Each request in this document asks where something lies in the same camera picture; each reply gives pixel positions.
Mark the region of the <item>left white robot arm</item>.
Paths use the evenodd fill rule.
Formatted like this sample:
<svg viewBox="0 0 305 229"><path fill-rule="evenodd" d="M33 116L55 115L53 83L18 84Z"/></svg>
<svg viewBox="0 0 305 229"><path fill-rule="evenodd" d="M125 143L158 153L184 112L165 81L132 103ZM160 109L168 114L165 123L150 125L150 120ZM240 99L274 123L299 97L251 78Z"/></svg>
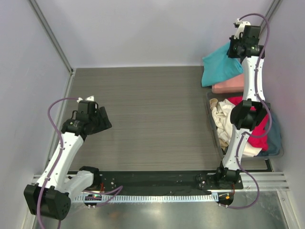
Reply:
<svg viewBox="0 0 305 229"><path fill-rule="evenodd" d="M59 143L43 174L33 185L24 189L24 197L31 214L63 220L71 202L84 190L97 190L102 182L98 168L82 166L77 174L66 176L78 150L89 135L112 127L105 107L100 107L93 96L78 98L78 108L62 124Z"/></svg>

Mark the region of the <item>turquoise t shirt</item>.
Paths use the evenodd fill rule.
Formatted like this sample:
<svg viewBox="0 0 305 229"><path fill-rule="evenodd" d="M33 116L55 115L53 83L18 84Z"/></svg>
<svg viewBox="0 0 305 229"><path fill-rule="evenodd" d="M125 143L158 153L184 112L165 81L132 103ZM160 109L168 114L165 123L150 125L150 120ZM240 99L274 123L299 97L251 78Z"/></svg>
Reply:
<svg viewBox="0 0 305 229"><path fill-rule="evenodd" d="M232 79L243 73L242 65L236 58L229 58L230 43L202 58L203 75L201 86L208 87Z"/></svg>

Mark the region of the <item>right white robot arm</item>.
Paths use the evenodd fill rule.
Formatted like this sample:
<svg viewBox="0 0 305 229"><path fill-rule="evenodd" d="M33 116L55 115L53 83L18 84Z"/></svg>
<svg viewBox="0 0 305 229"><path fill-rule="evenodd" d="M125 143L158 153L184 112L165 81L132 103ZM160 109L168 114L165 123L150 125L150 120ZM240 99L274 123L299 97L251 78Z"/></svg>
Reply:
<svg viewBox="0 0 305 229"><path fill-rule="evenodd" d="M231 111L231 141L212 178L219 189L229 189L239 182L240 162L248 138L254 128L270 115L270 104L265 102L262 86L265 50L259 44L261 28L247 21L238 22L235 26L237 32L230 38L227 55L240 59L244 71L244 93L241 102Z"/></svg>

